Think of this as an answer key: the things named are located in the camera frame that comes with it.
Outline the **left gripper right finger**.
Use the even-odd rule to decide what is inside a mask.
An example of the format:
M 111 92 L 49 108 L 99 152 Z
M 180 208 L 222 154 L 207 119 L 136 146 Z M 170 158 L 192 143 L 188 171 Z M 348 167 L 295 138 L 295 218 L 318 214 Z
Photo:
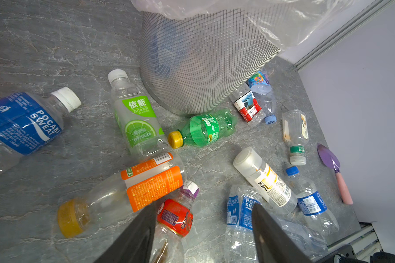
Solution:
M 253 206 L 252 227 L 260 263 L 311 262 L 260 204 Z

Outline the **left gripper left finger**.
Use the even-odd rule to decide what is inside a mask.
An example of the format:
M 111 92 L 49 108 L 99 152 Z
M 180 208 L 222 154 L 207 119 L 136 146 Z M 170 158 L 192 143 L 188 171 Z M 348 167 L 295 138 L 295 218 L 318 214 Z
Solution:
M 97 263 L 148 263 L 156 228 L 156 205 L 143 208 Z

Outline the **pocari sweat bottle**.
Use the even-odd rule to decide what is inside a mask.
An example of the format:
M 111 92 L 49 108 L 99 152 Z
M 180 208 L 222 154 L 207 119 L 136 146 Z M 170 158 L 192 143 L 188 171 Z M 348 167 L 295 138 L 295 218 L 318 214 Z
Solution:
M 68 87 L 45 97 L 20 92 L 0 98 L 0 175 L 60 135 L 63 116 L 80 106 Z
M 253 187 L 233 185 L 227 200 L 224 258 L 227 263 L 256 263 L 252 210 L 262 197 Z

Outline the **long clear crushed bottle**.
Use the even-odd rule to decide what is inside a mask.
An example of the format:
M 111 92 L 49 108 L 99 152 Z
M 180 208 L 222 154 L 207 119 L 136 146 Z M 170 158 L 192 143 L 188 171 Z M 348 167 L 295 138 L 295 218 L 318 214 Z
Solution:
M 296 246 L 309 258 L 321 258 L 328 254 L 326 239 L 318 231 L 275 215 L 273 219 Z

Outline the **grey mesh trash bin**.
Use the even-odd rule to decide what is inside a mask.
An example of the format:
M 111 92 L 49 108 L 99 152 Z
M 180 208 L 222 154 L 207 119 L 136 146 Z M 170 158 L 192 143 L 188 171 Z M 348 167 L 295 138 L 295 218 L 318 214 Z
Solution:
M 183 20 L 145 12 L 142 22 L 143 84 L 181 116 L 212 111 L 280 53 L 240 9 Z

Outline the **clear plastic bin liner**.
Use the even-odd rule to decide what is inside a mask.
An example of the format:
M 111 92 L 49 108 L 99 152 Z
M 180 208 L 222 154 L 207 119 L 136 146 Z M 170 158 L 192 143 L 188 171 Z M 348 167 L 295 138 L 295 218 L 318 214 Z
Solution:
M 244 12 L 248 22 L 282 50 L 304 42 L 353 1 L 132 1 L 138 11 L 182 20 L 221 11 Z

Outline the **red label small bottle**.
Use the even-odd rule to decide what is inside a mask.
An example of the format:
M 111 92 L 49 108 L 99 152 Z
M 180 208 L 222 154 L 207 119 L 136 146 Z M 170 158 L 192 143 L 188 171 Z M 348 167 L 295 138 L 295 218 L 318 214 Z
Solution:
M 175 198 L 167 199 L 160 205 L 157 222 L 175 234 L 185 237 L 192 229 L 194 219 L 192 205 L 199 191 L 196 183 L 187 181 Z

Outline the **small blue-cap water bottle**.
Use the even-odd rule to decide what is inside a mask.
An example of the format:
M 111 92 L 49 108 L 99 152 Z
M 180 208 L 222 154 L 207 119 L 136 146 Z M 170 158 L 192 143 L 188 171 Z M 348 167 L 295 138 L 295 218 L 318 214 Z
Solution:
M 297 197 L 297 205 L 305 216 L 310 229 L 318 231 L 323 236 L 339 232 L 339 224 L 334 214 L 328 209 L 315 183 L 301 175 L 296 166 L 287 168 L 290 187 Z

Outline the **orange label bottle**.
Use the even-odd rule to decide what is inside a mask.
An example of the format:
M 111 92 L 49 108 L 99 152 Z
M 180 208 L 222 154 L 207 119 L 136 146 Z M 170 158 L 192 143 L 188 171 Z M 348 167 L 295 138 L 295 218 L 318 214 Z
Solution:
M 66 238 L 88 229 L 107 227 L 180 188 L 187 180 L 181 157 L 173 152 L 115 173 L 87 194 L 58 209 L 58 224 Z

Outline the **white yellow label bottle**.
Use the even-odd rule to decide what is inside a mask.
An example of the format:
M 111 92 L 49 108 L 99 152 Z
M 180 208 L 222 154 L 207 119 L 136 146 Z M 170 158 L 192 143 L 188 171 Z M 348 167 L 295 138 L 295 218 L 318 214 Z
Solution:
M 270 204 L 275 213 L 288 215 L 295 210 L 296 195 L 253 148 L 241 150 L 233 165 Z

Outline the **green label lime bottle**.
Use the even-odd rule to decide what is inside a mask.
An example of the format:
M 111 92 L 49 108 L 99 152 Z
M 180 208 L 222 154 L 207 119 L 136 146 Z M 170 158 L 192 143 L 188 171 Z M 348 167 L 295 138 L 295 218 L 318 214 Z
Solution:
M 130 154 L 147 160 L 169 151 L 169 143 L 148 96 L 129 80 L 124 70 L 110 71 L 108 80 L 115 119 Z

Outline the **cream label green-band bottle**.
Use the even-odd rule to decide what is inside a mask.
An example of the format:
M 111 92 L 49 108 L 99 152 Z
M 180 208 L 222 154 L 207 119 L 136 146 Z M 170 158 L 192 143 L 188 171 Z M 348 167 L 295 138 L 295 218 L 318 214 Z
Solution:
M 283 140 L 289 147 L 289 160 L 292 165 L 306 164 L 305 145 L 309 141 L 306 114 L 299 109 L 289 110 L 284 105 L 282 111 Z

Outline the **green soda bottle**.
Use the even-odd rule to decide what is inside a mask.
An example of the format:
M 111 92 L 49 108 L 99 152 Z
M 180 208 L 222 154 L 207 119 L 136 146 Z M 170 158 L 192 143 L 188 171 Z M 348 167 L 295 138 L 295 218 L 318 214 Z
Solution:
M 238 118 L 229 109 L 214 113 L 196 115 L 186 125 L 168 135 L 168 142 L 173 149 L 184 146 L 203 148 L 220 138 L 235 133 Z

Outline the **red white label bottle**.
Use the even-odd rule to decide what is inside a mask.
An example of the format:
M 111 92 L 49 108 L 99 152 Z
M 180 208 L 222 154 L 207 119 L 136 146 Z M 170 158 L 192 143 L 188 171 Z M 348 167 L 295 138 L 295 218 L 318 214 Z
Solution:
M 246 83 L 234 90 L 229 95 L 229 98 L 250 127 L 257 126 L 266 117 L 262 107 Z

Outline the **colourful label blue-cap bottle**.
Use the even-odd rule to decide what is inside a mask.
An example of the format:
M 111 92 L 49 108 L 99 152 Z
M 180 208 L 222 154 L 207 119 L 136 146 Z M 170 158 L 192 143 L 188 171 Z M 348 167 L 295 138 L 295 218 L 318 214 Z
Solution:
M 247 84 L 266 115 L 265 124 L 274 124 L 277 121 L 276 98 L 267 71 L 261 68 L 248 79 Z

